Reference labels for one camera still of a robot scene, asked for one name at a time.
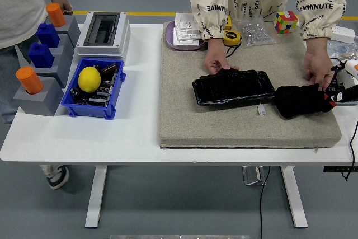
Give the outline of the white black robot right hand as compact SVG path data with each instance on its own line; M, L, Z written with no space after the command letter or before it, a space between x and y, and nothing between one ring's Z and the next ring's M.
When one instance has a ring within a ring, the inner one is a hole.
M331 70L336 72L336 80L345 89L357 85L357 59L340 60Z

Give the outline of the person's right hand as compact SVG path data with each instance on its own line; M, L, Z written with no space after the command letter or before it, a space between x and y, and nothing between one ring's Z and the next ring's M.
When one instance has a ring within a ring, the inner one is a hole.
M239 66L230 65L227 61L225 47L209 48L204 58L204 66L211 75L217 74L221 69L240 70Z

